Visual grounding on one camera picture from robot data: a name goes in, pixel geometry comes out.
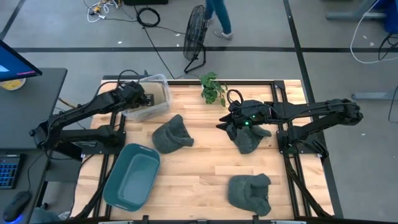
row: person's leg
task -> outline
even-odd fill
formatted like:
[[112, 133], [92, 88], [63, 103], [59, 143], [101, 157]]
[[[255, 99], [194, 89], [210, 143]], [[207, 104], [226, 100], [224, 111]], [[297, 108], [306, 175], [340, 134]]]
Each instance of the person's leg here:
[[222, 31], [216, 30], [215, 35], [226, 39], [232, 39], [231, 21], [229, 20], [228, 11], [226, 10], [224, 0], [212, 0], [213, 8], [216, 12], [218, 20], [220, 20]]
[[206, 0], [206, 12], [205, 12], [205, 19], [210, 20], [213, 16], [214, 8], [212, 5], [211, 0]]
[[29, 224], [38, 224], [38, 223], [48, 223], [48, 222], [60, 222], [61, 219], [54, 212], [49, 212], [44, 210], [43, 208], [35, 208], [33, 209], [32, 216], [30, 218]]

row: sneaker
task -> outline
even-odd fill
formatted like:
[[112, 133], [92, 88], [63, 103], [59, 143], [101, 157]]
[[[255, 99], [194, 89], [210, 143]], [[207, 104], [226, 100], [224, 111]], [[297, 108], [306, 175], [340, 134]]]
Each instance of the sneaker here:
[[214, 35], [220, 38], [224, 38], [226, 40], [232, 40], [233, 34], [225, 34], [222, 30], [214, 30]]

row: jeans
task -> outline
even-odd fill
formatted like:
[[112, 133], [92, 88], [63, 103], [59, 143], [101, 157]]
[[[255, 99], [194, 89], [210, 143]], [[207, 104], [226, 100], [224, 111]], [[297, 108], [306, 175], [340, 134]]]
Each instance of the jeans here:
[[225, 34], [232, 33], [231, 22], [229, 21], [228, 11], [226, 10], [224, 0], [206, 0], [205, 19], [210, 19], [214, 11], [216, 11], [218, 20], [223, 28], [223, 32]]
[[42, 208], [35, 208], [30, 218], [29, 224], [60, 222], [61, 219], [54, 212], [46, 211]]

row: fan stand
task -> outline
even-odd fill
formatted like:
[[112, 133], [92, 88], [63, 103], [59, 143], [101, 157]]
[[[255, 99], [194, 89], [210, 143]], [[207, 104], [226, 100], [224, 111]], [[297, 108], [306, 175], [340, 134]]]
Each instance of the fan stand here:
[[198, 68], [200, 68], [200, 67], [202, 67], [202, 66], [204, 66], [204, 65], [206, 64], [206, 47], [205, 47], [203, 44], [201, 44], [200, 47], [203, 49], [203, 63], [202, 63], [201, 65], [198, 65], [198, 66], [194, 67], [194, 68], [188, 69], [189, 66], [191, 66], [191, 64], [192, 64], [194, 61], [196, 61], [196, 60], [199, 59], [198, 57], [195, 57], [195, 58], [192, 59], [191, 62], [185, 67], [185, 69], [184, 69], [185, 74], [188, 74], [188, 72], [194, 71], [195, 69], [198, 69]]

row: keyboard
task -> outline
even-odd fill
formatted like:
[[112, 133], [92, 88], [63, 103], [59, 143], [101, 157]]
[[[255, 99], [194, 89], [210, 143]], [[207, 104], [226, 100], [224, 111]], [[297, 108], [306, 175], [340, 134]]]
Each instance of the keyboard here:
[[0, 190], [15, 188], [19, 169], [21, 169], [21, 155], [0, 155]]

